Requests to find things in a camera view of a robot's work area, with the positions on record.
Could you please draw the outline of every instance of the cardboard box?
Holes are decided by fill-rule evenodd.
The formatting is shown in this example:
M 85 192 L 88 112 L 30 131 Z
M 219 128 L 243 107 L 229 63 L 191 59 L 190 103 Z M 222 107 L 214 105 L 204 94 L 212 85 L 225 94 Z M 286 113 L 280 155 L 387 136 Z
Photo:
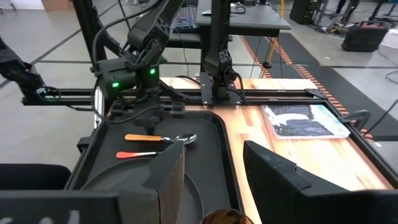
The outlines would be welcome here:
M 73 9 L 70 0 L 42 0 L 44 9 L 47 11 L 67 11 Z

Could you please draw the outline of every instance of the floor mat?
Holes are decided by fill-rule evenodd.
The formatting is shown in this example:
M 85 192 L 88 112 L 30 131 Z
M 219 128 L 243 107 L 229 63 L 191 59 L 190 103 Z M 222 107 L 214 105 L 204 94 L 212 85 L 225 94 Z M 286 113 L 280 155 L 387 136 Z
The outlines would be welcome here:
M 256 52 L 259 39 L 258 38 L 244 38 L 247 42 L 246 47 L 251 48 L 248 51 Z M 282 41 L 281 49 L 284 52 L 289 52 L 288 47 L 294 44 L 284 44 L 287 39 Z M 252 57 L 256 60 L 258 58 L 264 58 L 267 53 L 267 47 L 265 42 L 261 41 L 260 46 L 256 54 L 252 54 Z M 297 55 L 301 52 L 294 49 Z M 319 64 L 313 65 L 287 65 L 283 63 L 282 66 L 279 63 L 274 63 L 272 68 L 267 69 L 269 72 L 268 78 L 308 78 L 319 89 L 324 91 L 329 97 L 331 102 L 342 112 L 348 114 L 358 110 L 368 110 L 372 113 L 371 119 L 365 126 L 365 129 L 370 128 L 384 113 L 385 111 L 368 98 L 365 94 L 359 91 L 350 82 L 345 80 L 340 74 L 334 71 L 331 67 L 322 67 Z M 398 121 L 391 115 L 387 115 L 383 121 L 381 121 L 372 131 L 371 135 L 375 141 L 398 141 Z
M 256 52 L 256 50 L 258 49 L 257 57 L 260 62 L 265 61 L 268 53 L 268 48 L 270 46 L 270 39 L 267 39 L 265 37 L 255 37 L 248 35 L 244 35 L 243 38 L 246 40 L 246 42 L 254 52 Z M 313 57 L 310 52 L 308 52 L 305 47 L 300 44 L 300 42 L 292 34 L 280 33 L 278 42 L 281 43 L 283 49 L 279 49 L 278 47 L 275 48 L 276 50 L 272 54 L 271 58 L 272 63 L 280 63 L 280 54 L 278 52 L 282 51 L 283 57 L 285 57 L 284 53 L 286 53 L 293 64 L 319 65 L 318 60 Z

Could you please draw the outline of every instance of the yellow pole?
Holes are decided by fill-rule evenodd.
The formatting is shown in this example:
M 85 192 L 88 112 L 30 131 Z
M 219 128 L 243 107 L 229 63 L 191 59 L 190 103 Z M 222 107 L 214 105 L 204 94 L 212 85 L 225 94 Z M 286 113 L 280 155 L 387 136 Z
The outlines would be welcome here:
M 285 2 L 284 2 L 284 0 L 280 0 L 280 13 L 279 14 L 280 14 L 281 18 L 284 17 L 284 12 L 285 12 Z M 267 57 L 267 62 L 271 61 L 272 55 L 274 54 L 276 40 L 277 40 L 277 37 L 271 38 L 272 45 L 271 45 L 271 51 L 269 52 L 268 57 Z

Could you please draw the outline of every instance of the orange striped floor tape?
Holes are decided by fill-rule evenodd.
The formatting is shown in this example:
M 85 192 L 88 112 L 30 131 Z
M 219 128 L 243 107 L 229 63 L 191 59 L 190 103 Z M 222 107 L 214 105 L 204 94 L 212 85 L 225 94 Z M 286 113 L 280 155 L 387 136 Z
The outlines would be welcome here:
M 257 55 L 253 52 L 253 50 L 250 48 L 249 44 L 246 42 L 246 40 L 244 39 L 244 37 L 241 36 L 242 42 L 245 46 L 245 48 L 247 48 L 249 54 L 251 55 L 251 57 L 253 58 L 253 60 L 256 62 L 259 62 Z M 334 98 L 330 92 L 323 86 L 321 85 L 321 83 L 318 82 L 318 80 L 316 80 L 309 71 L 307 71 L 307 69 L 303 66 L 296 66 L 293 64 L 292 59 L 290 59 L 290 57 L 287 55 L 286 51 L 284 50 L 284 48 L 282 47 L 282 45 L 279 44 L 279 41 L 276 39 L 275 40 L 275 51 L 280 54 L 280 56 L 282 57 L 282 59 L 286 62 L 287 65 L 292 65 L 296 71 L 299 72 L 299 74 L 301 74 L 302 77 L 307 78 L 309 80 L 311 80 L 314 85 L 320 89 L 329 99 L 330 103 L 332 103 L 339 111 L 342 115 L 347 115 L 349 114 L 349 112 L 347 111 L 347 109 L 338 101 L 336 100 L 336 98 Z M 361 133 L 364 134 L 366 133 L 368 130 L 366 129 L 362 129 Z M 368 139 L 373 139 L 371 134 L 366 134 L 365 135 L 366 138 Z

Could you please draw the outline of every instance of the spoon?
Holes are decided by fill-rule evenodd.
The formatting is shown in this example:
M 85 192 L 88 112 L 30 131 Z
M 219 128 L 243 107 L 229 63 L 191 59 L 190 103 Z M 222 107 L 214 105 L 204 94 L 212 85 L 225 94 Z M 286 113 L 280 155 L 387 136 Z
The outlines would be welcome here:
M 183 141 L 184 146 L 194 142 L 197 139 L 196 134 L 181 134 L 174 139 L 162 136 L 147 136 L 147 135 L 140 135 L 140 134 L 127 134 L 125 136 L 125 140 L 127 141 L 168 141 L 168 142 L 175 142 L 175 141 Z M 156 155 L 162 152 L 118 152 L 116 153 L 116 158 L 118 159 L 127 159 L 133 158 L 137 156 L 149 156 L 149 155 Z

